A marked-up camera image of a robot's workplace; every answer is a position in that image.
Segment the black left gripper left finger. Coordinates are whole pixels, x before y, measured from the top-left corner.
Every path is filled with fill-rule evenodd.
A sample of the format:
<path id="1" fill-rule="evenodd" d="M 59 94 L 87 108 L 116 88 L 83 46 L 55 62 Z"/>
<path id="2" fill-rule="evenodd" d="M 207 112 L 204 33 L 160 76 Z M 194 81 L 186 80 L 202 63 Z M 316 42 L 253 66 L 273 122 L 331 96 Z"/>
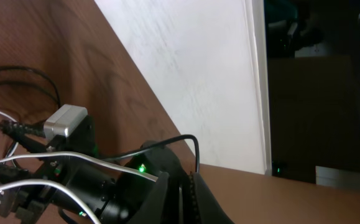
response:
<path id="1" fill-rule="evenodd" d="M 182 188 L 163 172 L 128 224 L 179 224 L 183 221 Z"/>

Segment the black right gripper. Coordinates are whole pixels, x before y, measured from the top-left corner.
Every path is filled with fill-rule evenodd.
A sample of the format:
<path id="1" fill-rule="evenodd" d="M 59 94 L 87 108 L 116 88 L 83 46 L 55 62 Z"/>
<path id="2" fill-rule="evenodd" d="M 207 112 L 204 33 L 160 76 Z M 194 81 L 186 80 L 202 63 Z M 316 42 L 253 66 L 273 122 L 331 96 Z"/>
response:
<path id="1" fill-rule="evenodd" d="M 0 122 L 0 131 L 19 143 L 28 152 L 73 151 L 98 156 L 95 143 L 95 123 L 87 115 L 69 137 L 55 136 L 47 145 L 39 143 L 26 134 L 45 138 L 40 124 L 24 124 L 9 120 Z M 130 218 L 129 206 L 119 198 L 116 181 L 109 175 L 76 157 L 43 158 L 35 171 L 0 163 L 0 186 L 18 180 L 42 178 L 54 180 L 77 195 L 95 213 L 101 223 L 126 223 Z M 65 212 L 85 212 L 59 190 L 46 187 L 14 187 L 0 190 L 0 217 L 10 214 L 22 223 L 36 223 L 48 204 L 58 207 L 58 212 L 67 223 L 73 220 Z"/>

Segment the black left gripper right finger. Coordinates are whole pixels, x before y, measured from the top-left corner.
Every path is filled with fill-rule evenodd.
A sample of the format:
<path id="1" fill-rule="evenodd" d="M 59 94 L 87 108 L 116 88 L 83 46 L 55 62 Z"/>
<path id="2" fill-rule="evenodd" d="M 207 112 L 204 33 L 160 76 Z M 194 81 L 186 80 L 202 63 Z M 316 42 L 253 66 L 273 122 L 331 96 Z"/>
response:
<path id="1" fill-rule="evenodd" d="M 191 173 L 185 179 L 182 202 L 184 223 L 234 224 L 199 173 Z"/>

